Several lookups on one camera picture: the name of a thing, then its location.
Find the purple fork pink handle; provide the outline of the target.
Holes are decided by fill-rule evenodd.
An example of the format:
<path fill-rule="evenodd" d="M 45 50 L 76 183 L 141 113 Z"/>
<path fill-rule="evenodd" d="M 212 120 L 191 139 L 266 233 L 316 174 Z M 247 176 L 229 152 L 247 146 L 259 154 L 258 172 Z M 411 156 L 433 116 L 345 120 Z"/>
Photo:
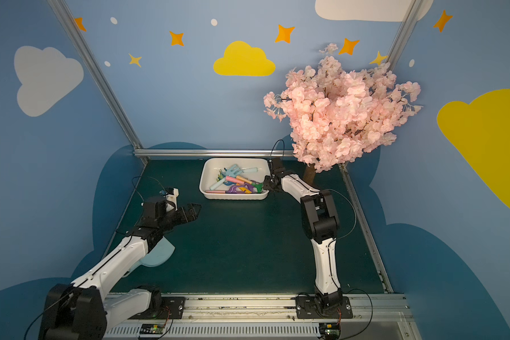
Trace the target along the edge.
<path fill-rule="evenodd" d="M 225 190 L 207 190 L 205 194 L 258 194 L 257 188 L 250 184 L 235 184 Z"/>

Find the light blue hand rake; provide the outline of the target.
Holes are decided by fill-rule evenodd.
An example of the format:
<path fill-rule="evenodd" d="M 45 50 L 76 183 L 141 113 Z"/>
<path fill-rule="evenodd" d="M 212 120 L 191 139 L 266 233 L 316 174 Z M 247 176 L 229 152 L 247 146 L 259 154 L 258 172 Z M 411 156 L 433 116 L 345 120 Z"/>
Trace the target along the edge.
<path fill-rule="evenodd" d="M 238 175 L 251 174 L 251 173 L 256 173 L 258 171 L 259 171 L 259 169 L 257 167 L 242 168 L 238 164 L 233 164 L 229 168 L 224 168 L 221 171 L 221 174 L 224 177 L 236 177 Z"/>

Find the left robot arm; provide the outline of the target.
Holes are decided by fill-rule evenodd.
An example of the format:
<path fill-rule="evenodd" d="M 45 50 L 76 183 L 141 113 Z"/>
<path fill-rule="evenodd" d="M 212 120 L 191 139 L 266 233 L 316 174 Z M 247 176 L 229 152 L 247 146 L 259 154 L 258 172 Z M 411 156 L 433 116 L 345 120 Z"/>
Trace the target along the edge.
<path fill-rule="evenodd" d="M 107 296 L 168 231 L 197 220 L 201 209 L 197 203 L 178 206 L 176 194 L 147 199 L 134 228 L 114 250 L 72 283 L 49 291 L 39 339 L 102 339 L 110 329 L 148 310 L 154 297 L 149 290 L 136 288 L 111 300 Z"/>

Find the green rake wooden handle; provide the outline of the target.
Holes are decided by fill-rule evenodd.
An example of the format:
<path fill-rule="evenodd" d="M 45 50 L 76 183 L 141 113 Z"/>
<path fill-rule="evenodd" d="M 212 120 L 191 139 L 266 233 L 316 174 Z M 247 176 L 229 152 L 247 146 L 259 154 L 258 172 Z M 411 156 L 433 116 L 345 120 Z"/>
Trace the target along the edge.
<path fill-rule="evenodd" d="M 255 188 L 258 189 L 259 194 L 261 194 L 263 192 L 263 184 L 262 183 L 259 183 L 259 182 L 256 182 L 256 181 L 252 181 L 252 180 L 247 179 L 245 177 L 241 177 L 241 176 L 226 177 L 226 180 L 227 180 L 227 182 L 232 183 L 232 185 L 235 185 L 235 184 L 250 184 L 250 185 L 252 185 L 252 186 L 254 186 Z"/>

